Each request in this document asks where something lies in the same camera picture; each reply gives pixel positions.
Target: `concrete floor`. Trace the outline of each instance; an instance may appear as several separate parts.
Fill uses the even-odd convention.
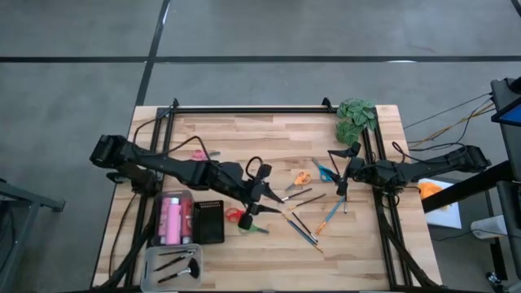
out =
[[[0,56],[147,55],[161,1],[0,2]],[[158,55],[521,55],[521,18],[507,0],[173,0]],[[318,104],[349,97],[400,106],[404,125],[517,77],[519,63],[156,64],[146,105]],[[43,210],[17,291],[86,289],[113,184],[88,161],[101,133],[126,134],[144,64],[0,63],[0,177],[67,200]],[[468,114],[466,105],[407,129],[425,137]],[[451,142],[462,128],[439,142]],[[506,159],[497,125],[471,122],[464,143]],[[466,175],[450,174],[463,179]],[[465,223],[486,217],[462,203]],[[433,230],[433,235],[454,233]],[[488,246],[435,243],[444,284],[490,291]],[[513,270],[509,264],[509,273]]]

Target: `metal frame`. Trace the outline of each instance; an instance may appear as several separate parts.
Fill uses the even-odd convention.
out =
[[[156,117],[160,115],[162,111],[168,110],[168,108],[158,108],[158,112],[156,113]],[[165,132],[165,140],[163,145],[163,150],[167,150],[169,148],[170,138],[172,136],[172,130],[173,130],[173,122],[174,122],[174,116],[176,114],[207,114],[207,113],[330,113],[334,114],[336,113],[336,107],[331,106],[331,102],[329,99],[324,98],[322,105],[317,107],[175,107],[173,110],[173,114],[168,116],[168,124],[167,124],[167,130]],[[160,126],[161,121],[157,120],[156,125],[154,127],[152,140],[151,140],[151,150],[155,150],[155,147],[157,147],[157,141],[160,135]],[[379,158],[381,160],[386,159],[386,154],[383,146],[383,137],[382,133],[379,127],[379,123],[377,123],[377,128],[374,131],[374,135],[376,138],[376,147],[379,152]],[[374,162],[374,158],[372,156],[372,147],[370,144],[370,135],[367,129],[362,133],[362,137],[364,140],[364,146],[366,148],[366,160],[368,162]],[[392,206],[392,204],[389,205],[390,207],[390,213],[391,213],[391,225],[392,229],[394,230],[394,235],[391,238],[389,238],[383,230],[387,229],[390,225],[387,223],[387,218],[385,217],[385,211],[383,210],[383,197],[385,196],[389,202],[392,202],[394,198],[391,195],[383,195],[379,190],[376,190],[373,188],[373,196],[374,196],[374,202],[375,202],[375,212],[378,219],[379,224],[379,232],[380,232],[380,238],[382,243],[382,249],[383,249],[383,260],[385,263],[386,271],[387,271],[387,280],[389,283],[389,291],[400,291],[400,292],[406,292],[406,293],[476,293],[473,291],[460,291],[460,290],[450,290],[445,287],[429,287],[429,286],[413,286],[412,277],[410,275],[410,270],[408,265],[404,262],[403,259],[400,258],[401,262],[401,271],[404,276],[404,285],[399,285],[396,280],[396,272],[394,270],[393,261],[392,261],[392,254],[391,254],[391,247],[389,245],[389,242],[400,243],[403,246],[403,234],[401,231],[401,223],[400,218],[398,215],[398,211],[396,209],[396,206]],[[139,215],[139,217],[136,219],[136,227],[142,227],[144,222],[144,214],[142,216]],[[139,292],[140,289],[138,286],[133,285],[133,278],[132,275],[134,275],[134,272],[127,273],[127,277],[125,279],[125,286],[118,287],[112,289],[112,291],[118,291],[118,292],[129,292],[129,291],[137,291]]]
[[[24,223],[20,227],[20,231],[16,234],[12,251],[8,254],[6,266],[0,275],[0,292],[11,291],[12,283],[15,279],[16,270],[23,254],[24,246],[31,234],[34,221],[36,220],[40,207],[48,207],[53,212],[62,212],[65,205],[64,200],[54,200],[42,195],[35,195],[32,192],[14,187],[0,179],[0,195],[6,196],[12,200],[8,204],[15,205],[17,208],[27,208],[28,214]]]

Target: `artificial plant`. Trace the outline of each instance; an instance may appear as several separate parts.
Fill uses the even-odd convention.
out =
[[[376,128],[374,104],[371,101],[348,98],[343,101],[336,115],[341,119],[336,125],[336,139],[351,146],[358,142],[359,134],[366,128]]]

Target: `red object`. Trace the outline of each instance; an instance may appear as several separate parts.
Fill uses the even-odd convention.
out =
[[[181,237],[183,244],[192,242],[192,207],[191,199],[181,200]]]
[[[241,211],[238,208],[228,208],[225,212],[225,217],[228,219],[228,221],[237,223],[243,214],[244,211]]]

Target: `orange scissors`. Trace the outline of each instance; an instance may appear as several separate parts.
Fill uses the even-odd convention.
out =
[[[311,182],[311,174],[300,171],[298,174],[296,174],[296,179],[289,187],[286,188],[286,190],[295,189],[295,187],[299,185],[305,185]]]
[[[232,223],[237,223],[241,219],[241,216],[244,214],[244,211],[239,210],[238,208],[228,208],[225,212],[225,217],[228,221]],[[269,234],[269,231],[266,229],[259,228],[255,225],[250,227],[250,232],[261,232],[264,234]]]

